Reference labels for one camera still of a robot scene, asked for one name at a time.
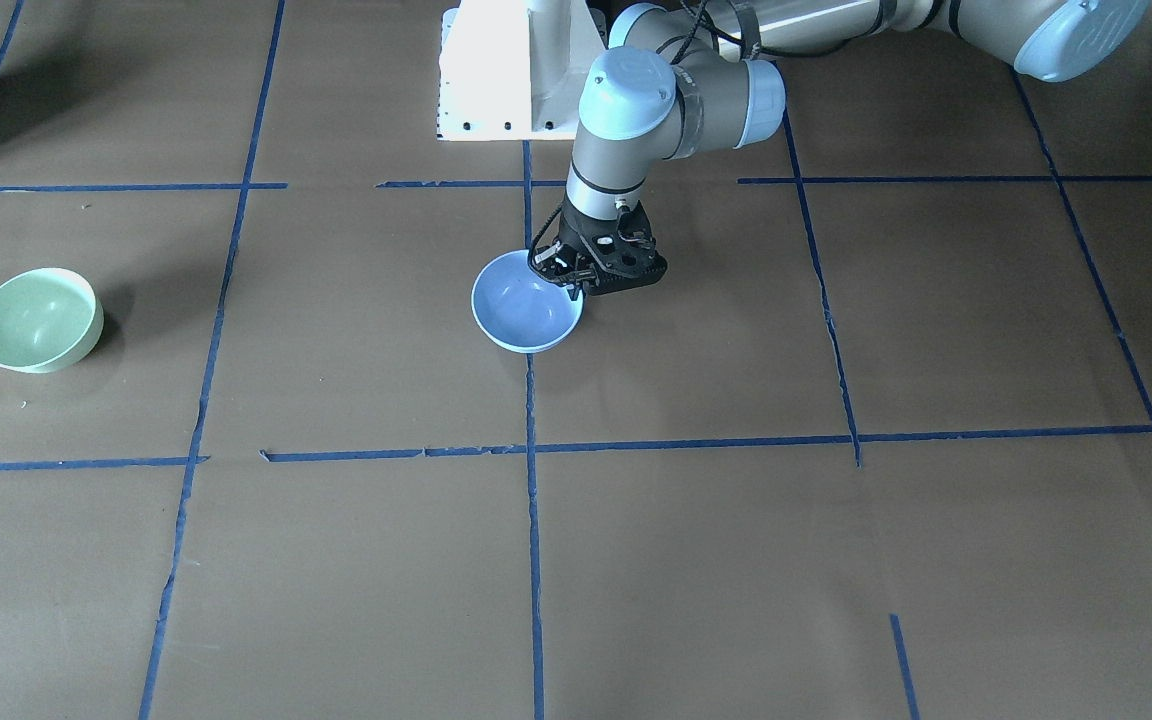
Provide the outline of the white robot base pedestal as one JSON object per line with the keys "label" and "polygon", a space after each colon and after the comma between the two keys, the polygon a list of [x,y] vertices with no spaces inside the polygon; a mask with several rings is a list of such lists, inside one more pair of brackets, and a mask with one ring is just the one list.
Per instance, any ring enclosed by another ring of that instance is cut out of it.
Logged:
{"label": "white robot base pedestal", "polygon": [[573,141],[588,71],[607,47],[589,1],[461,1],[444,12],[435,137]]}

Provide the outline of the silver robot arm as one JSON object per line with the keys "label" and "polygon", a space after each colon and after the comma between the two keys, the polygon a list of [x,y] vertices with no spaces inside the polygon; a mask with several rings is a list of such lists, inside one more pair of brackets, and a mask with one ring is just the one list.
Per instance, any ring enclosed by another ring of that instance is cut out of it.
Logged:
{"label": "silver robot arm", "polygon": [[786,88],[776,61],[914,29],[960,38],[1043,82],[1082,76],[1138,26],[1144,1],[703,1],[617,14],[579,94],[553,238],[526,266],[562,300],[635,290],[667,262],[643,209],[653,165],[767,141]]}

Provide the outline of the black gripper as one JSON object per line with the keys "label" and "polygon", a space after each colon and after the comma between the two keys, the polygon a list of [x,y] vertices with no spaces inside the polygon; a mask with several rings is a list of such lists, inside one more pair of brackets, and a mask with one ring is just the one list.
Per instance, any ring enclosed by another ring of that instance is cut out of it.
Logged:
{"label": "black gripper", "polygon": [[641,202],[602,220],[562,200],[536,233],[526,262],[544,281],[567,287],[575,304],[654,285],[668,270]]}

